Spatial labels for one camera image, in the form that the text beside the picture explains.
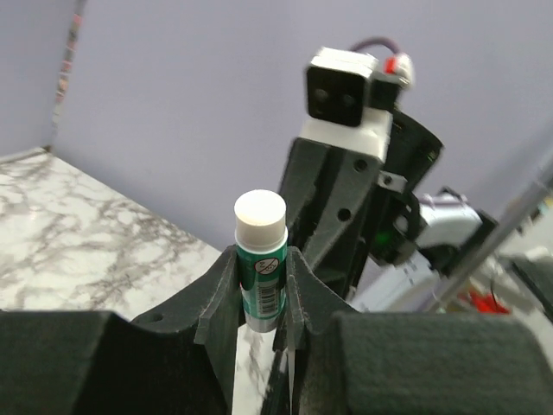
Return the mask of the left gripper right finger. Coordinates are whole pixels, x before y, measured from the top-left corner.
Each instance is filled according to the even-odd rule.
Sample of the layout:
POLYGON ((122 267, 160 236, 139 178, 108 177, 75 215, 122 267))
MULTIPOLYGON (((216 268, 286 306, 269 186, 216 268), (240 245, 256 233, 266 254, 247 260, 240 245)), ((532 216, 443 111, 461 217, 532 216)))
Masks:
POLYGON ((549 414, 552 372, 510 316, 360 313, 290 249, 282 414, 549 414))

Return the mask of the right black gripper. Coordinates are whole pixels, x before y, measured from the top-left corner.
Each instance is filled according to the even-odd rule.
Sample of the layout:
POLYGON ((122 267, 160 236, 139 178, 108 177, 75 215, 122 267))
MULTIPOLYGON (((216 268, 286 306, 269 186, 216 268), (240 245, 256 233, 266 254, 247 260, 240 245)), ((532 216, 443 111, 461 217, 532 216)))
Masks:
POLYGON ((414 191, 442 148, 426 127, 394 111, 383 173, 406 180, 394 191, 374 188, 381 162, 372 156, 300 137, 293 141, 279 189, 287 205, 288 241, 337 295, 344 298, 358 285, 368 259, 398 265, 414 252, 422 227, 414 191))

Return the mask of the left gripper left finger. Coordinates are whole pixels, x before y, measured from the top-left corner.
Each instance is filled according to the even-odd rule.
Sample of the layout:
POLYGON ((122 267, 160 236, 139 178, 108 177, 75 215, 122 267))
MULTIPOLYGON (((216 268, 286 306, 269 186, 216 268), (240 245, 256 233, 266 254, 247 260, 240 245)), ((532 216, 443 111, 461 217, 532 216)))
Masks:
POLYGON ((228 414, 240 292, 226 248, 132 321, 108 311, 1 315, 4 414, 228 414))

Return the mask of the white glue stick cap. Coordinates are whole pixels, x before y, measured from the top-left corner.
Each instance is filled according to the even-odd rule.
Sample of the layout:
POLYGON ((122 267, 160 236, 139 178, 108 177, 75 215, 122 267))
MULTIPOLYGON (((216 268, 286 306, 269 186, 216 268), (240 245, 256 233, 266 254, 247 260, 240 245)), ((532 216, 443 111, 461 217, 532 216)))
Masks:
POLYGON ((286 203, 273 191, 254 189, 242 194, 235 201, 234 213, 235 240, 247 251, 274 251, 288 235, 286 203))

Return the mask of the green white glue stick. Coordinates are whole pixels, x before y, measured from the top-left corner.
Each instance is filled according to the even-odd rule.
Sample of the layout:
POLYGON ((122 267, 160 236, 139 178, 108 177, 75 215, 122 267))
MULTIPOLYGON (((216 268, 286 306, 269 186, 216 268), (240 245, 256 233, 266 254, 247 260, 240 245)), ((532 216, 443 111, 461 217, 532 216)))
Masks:
POLYGON ((277 326, 285 302, 285 262, 288 236, 270 252, 250 252, 237 241, 238 275, 242 291, 245 321, 258 333, 268 333, 277 326))

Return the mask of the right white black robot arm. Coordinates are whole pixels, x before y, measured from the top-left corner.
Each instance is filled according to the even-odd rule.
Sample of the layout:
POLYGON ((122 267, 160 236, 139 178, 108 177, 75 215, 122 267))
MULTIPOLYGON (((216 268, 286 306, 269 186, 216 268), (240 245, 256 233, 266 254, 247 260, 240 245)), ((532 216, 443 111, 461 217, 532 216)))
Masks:
POLYGON ((441 152, 400 111, 357 128, 309 118, 294 140, 279 189, 289 243, 355 309, 415 310, 495 228, 449 188, 415 195, 441 152))

